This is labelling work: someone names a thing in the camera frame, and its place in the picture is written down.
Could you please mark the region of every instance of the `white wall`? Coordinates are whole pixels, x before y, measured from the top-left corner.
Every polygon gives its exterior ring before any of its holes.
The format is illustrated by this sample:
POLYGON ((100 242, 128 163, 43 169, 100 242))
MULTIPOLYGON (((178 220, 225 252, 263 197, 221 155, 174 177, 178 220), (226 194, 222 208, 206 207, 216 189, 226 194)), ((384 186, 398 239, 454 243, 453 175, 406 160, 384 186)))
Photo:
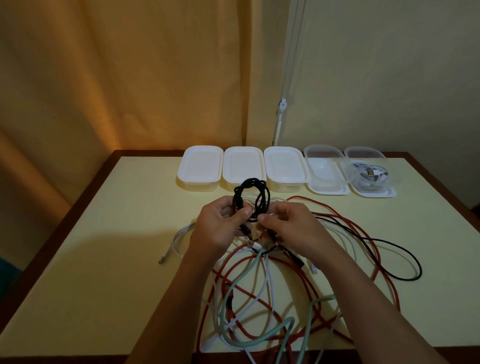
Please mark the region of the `white wall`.
POLYGON ((25 269, 53 229, 20 187, 0 169, 0 257, 25 269))
POLYGON ((480 202, 480 1, 307 0, 279 145, 408 151, 480 202))

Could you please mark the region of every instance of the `white plastic container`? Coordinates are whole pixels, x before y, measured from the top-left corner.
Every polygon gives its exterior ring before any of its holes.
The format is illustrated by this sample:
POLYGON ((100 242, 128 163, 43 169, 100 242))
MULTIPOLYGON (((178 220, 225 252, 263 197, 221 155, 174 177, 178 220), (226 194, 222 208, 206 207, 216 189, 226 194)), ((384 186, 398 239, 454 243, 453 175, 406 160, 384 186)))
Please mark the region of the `white plastic container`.
POLYGON ((189 191, 213 191, 222 177, 223 150, 217 146, 191 146, 177 173, 189 191))
POLYGON ((381 152, 366 146, 349 146, 345 149, 345 156, 357 170, 350 182, 356 193, 364 197, 396 196, 393 186, 399 183, 400 178, 381 152))
POLYGON ((348 184, 356 171, 350 160, 332 146, 313 145, 303 150, 311 180, 308 187, 317 194, 349 194, 348 184))
POLYGON ((310 182, 303 155, 290 146, 270 146, 264 150, 268 188, 275 192, 298 191, 310 182))
POLYGON ((253 146, 233 146, 223 155, 223 179, 230 191, 248 178, 266 180, 264 154, 253 146))

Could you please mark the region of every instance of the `table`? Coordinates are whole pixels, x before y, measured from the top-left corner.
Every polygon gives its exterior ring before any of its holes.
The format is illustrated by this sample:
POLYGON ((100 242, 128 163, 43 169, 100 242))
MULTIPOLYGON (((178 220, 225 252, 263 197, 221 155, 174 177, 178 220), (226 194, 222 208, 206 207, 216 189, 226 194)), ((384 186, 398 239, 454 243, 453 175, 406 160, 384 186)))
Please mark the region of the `table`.
MULTIPOLYGON (((231 194, 222 187, 209 193, 181 189, 175 177, 182 154, 113 152, 2 302, 0 362, 125 360, 180 262, 171 254, 159 265, 158 258, 204 204, 231 194)), ((452 363, 478 358, 480 221, 408 153, 386 155, 403 176, 395 198, 320 196, 305 187, 295 194, 327 203, 370 236, 411 250, 422 263, 424 276, 416 282, 395 281, 403 315, 452 363)), ((286 198, 292 193, 272 195, 286 198)), ((386 267, 413 274, 405 260, 381 252, 386 267)), ((360 255, 360 266, 371 271, 368 259, 360 255)), ((277 270, 275 275, 275 285, 286 281, 288 288, 277 290, 277 302, 304 320, 305 294, 295 291, 286 274, 277 270)), ((242 282, 246 289, 254 284, 254 275, 249 277, 242 282)), ((329 293, 322 274, 314 281, 322 293, 329 293)), ((384 280, 376 282, 389 296, 384 280)), ((248 327, 258 332, 263 324, 252 321, 248 327)), ((309 350, 319 348, 325 333, 312 335, 309 350)), ((298 340, 293 349, 300 344, 298 340)), ((358 360, 340 340, 330 340, 328 348, 341 350, 327 351, 325 362, 358 360)), ((246 359, 243 353, 227 352, 218 341, 211 350, 220 353, 202 354, 197 360, 246 359)))

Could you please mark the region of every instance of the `wooden table edge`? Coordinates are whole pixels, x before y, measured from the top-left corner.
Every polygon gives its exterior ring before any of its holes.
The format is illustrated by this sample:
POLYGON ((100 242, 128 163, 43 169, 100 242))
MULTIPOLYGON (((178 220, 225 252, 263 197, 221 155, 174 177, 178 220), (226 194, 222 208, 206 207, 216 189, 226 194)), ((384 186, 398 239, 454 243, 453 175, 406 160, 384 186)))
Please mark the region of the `wooden table edge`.
MULTIPOLYGON (((453 193, 451 193, 438 179, 423 167, 408 152, 385 152, 387 158, 404 158, 465 220, 480 232, 480 219, 478 219, 453 193)), ((110 175, 121 157, 182 157, 183 150, 114 150, 105 161, 90 184, 73 204, 70 211, 47 239, 40 251, 27 266, 23 274, 10 289, 7 296, 0 303, 0 334, 11 320, 33 285, 52 260, 63 241, 66 239, 76 222, 83 214, 96 193, 110 175)), ((480 357, 480 346, 451 346, 436 348, 450 363, 471 363, 474 358, 480 357)), ((304 361, 314 360, 316 351, 308 351, 304 361)), ((123 363, 127 355, 80 355, 80 356, 26 356, 26 357, 0 357, 0 363, 123 363)), ((230 353, 201 353, 194 354, 192 362, 195 363, 223 363, 228 360, 230 364, 244 363, 246 357, 241 352, 230 353)), ((356 350, 327 350, 323 362, 345 361, 360 363, 356 350)))

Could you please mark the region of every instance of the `forearm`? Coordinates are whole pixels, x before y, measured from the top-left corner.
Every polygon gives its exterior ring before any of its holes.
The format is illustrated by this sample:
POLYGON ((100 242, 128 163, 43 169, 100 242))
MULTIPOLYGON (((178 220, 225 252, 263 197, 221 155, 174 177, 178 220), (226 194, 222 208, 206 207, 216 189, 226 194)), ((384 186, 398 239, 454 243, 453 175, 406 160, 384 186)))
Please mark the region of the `forearm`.
POLYGON ((312 261, 322 267, 365 364, 446 363, 338 245, 312 261))
POLYGON ((127 363, 190 363, 209 263, 184 257, 127 363))

